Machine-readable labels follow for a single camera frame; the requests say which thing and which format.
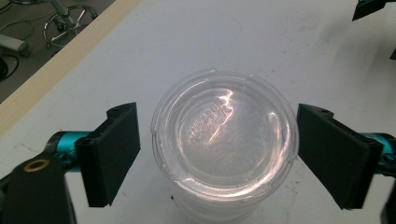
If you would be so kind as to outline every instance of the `white tabletop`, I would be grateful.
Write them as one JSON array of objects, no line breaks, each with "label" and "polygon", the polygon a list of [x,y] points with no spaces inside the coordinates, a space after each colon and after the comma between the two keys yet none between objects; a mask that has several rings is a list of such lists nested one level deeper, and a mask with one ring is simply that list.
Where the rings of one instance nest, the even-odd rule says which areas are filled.
[{"label": "white tabletop", "polygon": [[[21,99],[31,104],[29,86],[16,92],[25,111],[9,127],[0,123],[0,176],[41,152],[54,133],[91,131],[109,108],[137,102],[142,149],[113,205],[89,208],[80,174],[66,175],[78,223],[190,223],[154,161],[149,125],[173,84],[208,68],[262,75],[295,112],[299,103],[317,105],[357,132],[396,135],[396,62],[389,60],[396,8],[352,22],[357,2],[144,0],[84,57],[77,46],[90,39],[73,41],[65,50],[77,63],[63,66],[70,58],[60,53],[46,65],[51,70],[40,70],[38,80],[66,72],[33,106],[22,106]],[[123,4],[114,3],[126,10]],[[105,15],[101,21],[112,20]],[[101,24],[92,29],[100,33]],[[11,100],[0,105],[0,118],[21,112],[12,108]],[[380,223],[392,184],[376,176],[364,208],[342,211],[299,159],[244,223]]]}]

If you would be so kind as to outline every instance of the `chair wheel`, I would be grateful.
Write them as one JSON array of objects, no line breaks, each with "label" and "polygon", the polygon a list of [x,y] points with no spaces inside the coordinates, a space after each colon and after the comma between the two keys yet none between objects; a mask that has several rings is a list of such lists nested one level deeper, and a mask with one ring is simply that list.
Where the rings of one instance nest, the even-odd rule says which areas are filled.
[{"label": "chair wheel", "polygon": [[69,11],[68,18],[56,13],[44,25],[43,35],[50,46],[48,49],[51,47],[63,48],[99,15],[92,7],[88,6],[78,5],[67,9]]}]

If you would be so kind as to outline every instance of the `floor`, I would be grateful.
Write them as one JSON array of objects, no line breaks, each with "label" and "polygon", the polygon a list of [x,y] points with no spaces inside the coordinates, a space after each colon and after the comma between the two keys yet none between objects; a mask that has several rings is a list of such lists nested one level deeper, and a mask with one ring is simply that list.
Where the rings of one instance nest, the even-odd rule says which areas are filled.
[{"label": "floor", "polygon": [[[69,7],[74,5],[87,5],[93,7],[100,15],[115,0],[61,0],[62,4]],[[0,8],[6,5],[7,0],[0,0]],[[0,57],[7,63],[8,71],[19,65],[10,77],[0,82],[0,103],[12,92],[31,77],[41,66],[51,59],[55,50],[48,49],[43,38],[43,27],[46,21],[55,13],[51,3],[16,5],[0,11],[0,34],[29,43],[28,56],[22,56],[10,49],[0,47]]]}]

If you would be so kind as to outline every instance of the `black clamp pad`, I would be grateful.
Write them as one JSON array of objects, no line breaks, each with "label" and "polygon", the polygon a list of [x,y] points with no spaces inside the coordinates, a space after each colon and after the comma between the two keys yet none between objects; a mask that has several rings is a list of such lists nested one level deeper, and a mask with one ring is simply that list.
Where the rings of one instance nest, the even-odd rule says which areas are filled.
[{"label": "black clamp pad", "polygon": [[362,208],[383,145],[332,117],[326,109],[299,105],[299,156],[342,209]]},{"label": "black clamp pad", "polygon": [[90,207],[112,204],[140,150],[136,103],[107,111],[107,120],[75,143]]}]

